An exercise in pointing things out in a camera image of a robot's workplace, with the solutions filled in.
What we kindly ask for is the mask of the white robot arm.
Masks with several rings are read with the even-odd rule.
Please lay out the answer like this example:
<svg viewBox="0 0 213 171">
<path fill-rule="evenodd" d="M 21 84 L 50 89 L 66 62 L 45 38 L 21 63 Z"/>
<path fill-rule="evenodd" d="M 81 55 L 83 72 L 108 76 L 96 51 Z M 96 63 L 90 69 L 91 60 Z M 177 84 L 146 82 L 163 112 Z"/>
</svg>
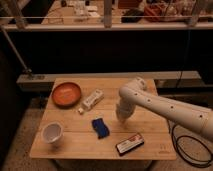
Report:
<svg viewBox="0 0 213 171">
<path fill-rule="evenodd" d="M 131 117 L 137 106 L 144 107 L 213 142 L 213 110 L 147 92 L 141 77 L 119 88 L 120 101 L 116 115 L 120 122 Z"/>
</svg>

